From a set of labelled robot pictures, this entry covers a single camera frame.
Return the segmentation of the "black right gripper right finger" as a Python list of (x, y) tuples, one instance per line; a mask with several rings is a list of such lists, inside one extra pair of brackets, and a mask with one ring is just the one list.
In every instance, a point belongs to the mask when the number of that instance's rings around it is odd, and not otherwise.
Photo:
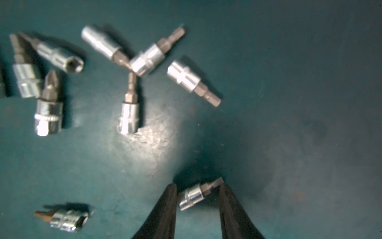
[(238, 201), (232, 189), (219, 187), (219, 212), (223, 239), (264, 239)]

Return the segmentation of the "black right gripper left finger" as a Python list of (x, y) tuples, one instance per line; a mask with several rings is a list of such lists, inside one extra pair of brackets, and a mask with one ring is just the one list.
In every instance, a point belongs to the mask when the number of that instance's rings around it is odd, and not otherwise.
[(169, 184), (133, 239), (173, 239), (177, 213), (177, 186)]

